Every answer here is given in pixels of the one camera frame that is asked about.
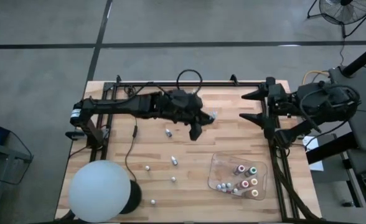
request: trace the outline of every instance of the black stand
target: black stand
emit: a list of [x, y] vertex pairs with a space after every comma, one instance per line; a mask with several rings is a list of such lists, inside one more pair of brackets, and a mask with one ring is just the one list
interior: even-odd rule
[[345, 24], [341, 21], [338, 21], [337, 19], [331, 17], [330, 15], [328, 14], [325, 14], [325, 13], [320, 13], [320, 14], [316, 14], [316, 15], [310, 15], [310, 11], [312, 10], [313, 6], [315, 5], [315, 3], [317, 2], [317, 0], [314, 0], [312, 6], [310, 7], [310, 9], [308, 10], [307, 12], [307, 18], [310, 19], [312, 17], [319, 17], [319, 16], [327, 16], [328, 18], [334, 20], [336, 22], [336, 24], [340, 25], [341, 29], [342, 29], [342, 37], [345, 39], [346, 37], [352, 35], [356, 30], [357, 28], [359, 28], [360, 25], [362, 25], [362, 23], [366, 20], [366, 16], [362, 19], [362, 21], [355, 27], [354, 30], [352, 30], [352, 32], [350, 32], [349, 34], [346, 34], [346, 29], [345, 29]]
[[128, 203], [122, 209], [120, 214], [128, 214], [133, 212], [140, 204], [141, 201], [141, 189], [138, 183], [131, 180], [131, 195], [129, 196]]

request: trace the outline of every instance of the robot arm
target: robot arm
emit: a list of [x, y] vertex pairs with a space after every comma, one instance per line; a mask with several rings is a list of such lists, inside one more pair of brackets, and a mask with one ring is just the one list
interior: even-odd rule
[[133, 95], [125, 100], [87, 98], [74, 105], [70, 123], [82, 129], [92, 146], [101, 146], [103, 141], [103, 131], [96, 129], [90, 119], [94, 114], [131, 114], [136, 118], [162, 118], [190, 124], [190, 139], [195, 141], [202, 133], [201, 126], [214, 121], [213, 117], [201, 111], [202, 106], [202, 100], [196, 93], [184, 90]]
[[[349, 86], [319, 82], [302, 85], [297, 91], [286, 93], [273, 77], [268, 77], [259, 90], [242, 98], [267, 98], [268, 114], [240, 116], [260, 126], [265, 138], [282, 148], [289, 147], [299, 135], [309, 134], [311, 129], [321, 132], [318, 126], [322, 123], [348, 120], [360, 104], [359, 93]], [[277, 116], [301, 116], [304, 121], [291, 129], [276, 129], [274, 120]]]

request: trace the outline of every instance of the gray floor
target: gray floor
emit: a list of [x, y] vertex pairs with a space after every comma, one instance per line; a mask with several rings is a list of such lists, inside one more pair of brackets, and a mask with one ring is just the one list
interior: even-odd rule
[[[312, 1], [302, 0], [114, 0], [104, 43], [330, 41], [340, 27], [306, 20]], [[106, 0], [0, 1], [0, 44], [94, 44]], [[366, 40], [366, 21], [347, 40]], [[341, 46], [103, 49], [94, 80], [174, 80], [185, 68], [205, 80], [266, 76], [288, 80], [295, 90], [308, 70], [340, 63]], [[366, 51], [345, 46], [344, 64]], [[24, 181], [2, 199], [0, 223], [52, 220], [71, 142], [64, 132], [72, 105], [83, 93], [93, 49], [0, 50], [0, 125], [14, 130], [35, 159]], [[339, 132], [344, 133], [348, 127]], [[323, 217], [366, 223], [339, 206], [337, 185], [316, 184]]]

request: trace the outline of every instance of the white bottle cap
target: white bottle cap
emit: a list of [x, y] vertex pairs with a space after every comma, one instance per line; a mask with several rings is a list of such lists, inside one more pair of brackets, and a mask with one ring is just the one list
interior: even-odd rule
[[251, 185], [255, 186], [256, 184], [258, 184], [258, 180], [256, 179], [251, 179]]
[[259, 192], [257, 190], [251, 191], [252, 196], [257, 197], [259, 195]]

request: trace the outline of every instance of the wooden table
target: wooden table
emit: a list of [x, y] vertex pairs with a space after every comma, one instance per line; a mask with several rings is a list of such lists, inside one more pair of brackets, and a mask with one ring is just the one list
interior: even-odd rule
[[[287, 81], [279, 82], [289, 91]], [[101, 98], [103, 84], [104, 82], [88, 82], [85, 98], [89, 96]], [[213, 124], [203, 127], [203, 133], [197, 141], [190, 141], [190, 126], [173, 124], [172, 121], [163, 119], [138, 119], [138, 135], [128, 157], [128, 164], [138, 178], [138, 184], [143, 191], [143, 200], [134, 212], [118, 215], [113, 221], [281, 221], [268, 143], [258, 126], [238, 116], [239, 113], [261, 112], [260, 102], [240, 98], [241, 95], [256, 89], [256, 87], [203, 87], [199, 92], [204, 104], [203, 111], [207, 113], [217, 111], [217, 119]], [[146, 87], [141, 93], [152, 91], [159, 90]], [[117, 98], [126, 98], [123, 88], [117, 91]], [[92, 119], [96, 121], [97, 116], [93, 116]], [[296, 119], [281, 117], [280, 122], [283, 128], [289, 128], [296, 124]], [[124, 168], [124, 157], [132, 141], [133, 126], [134, 118], [131, 115], [114, 115], [107, 159]], [[171, 130], [173, 137], [168, 138], [165, 129]], [[74, 142], [72, 152], [85, 144], [86, 140]], [[212, 155], [223, 151], [239, 155], [243, 159], [261, 161], [268, 166], [267, 193], [264, 200], [250, 200], [223, 194], [208, 186]], [[179, 161], [178, 166], [172, 165], [171, 156]], [[88, 149], [69, 160], [56, 218], [68, 212], [68, 186], [74, 174], [88, 163], [89, 157]], [[301, 147], [292, 147], [288, 161], [295, 190], [311, 211], [320, 217], [305, 152]], [[151, 171], [146, 171], [145, 166], [150, 166]], [[177, 179], [175, 183], [171, 182], [172, 176]], [[157, 201], [156, 205], [151, 205], [152, 199]], [[286, 192], [284, 199], [287, 211], [291, 214]]]

